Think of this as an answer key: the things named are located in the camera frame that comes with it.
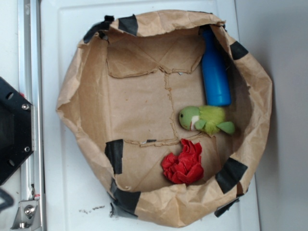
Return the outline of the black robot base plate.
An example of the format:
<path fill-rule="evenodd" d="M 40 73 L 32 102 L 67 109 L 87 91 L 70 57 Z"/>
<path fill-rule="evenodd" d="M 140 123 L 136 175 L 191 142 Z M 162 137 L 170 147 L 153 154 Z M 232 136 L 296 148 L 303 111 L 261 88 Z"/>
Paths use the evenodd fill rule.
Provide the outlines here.
<path fill-rule="evenodd" d="M 33 153 L 32 104 L 0 79 L 0 184 Z"/>

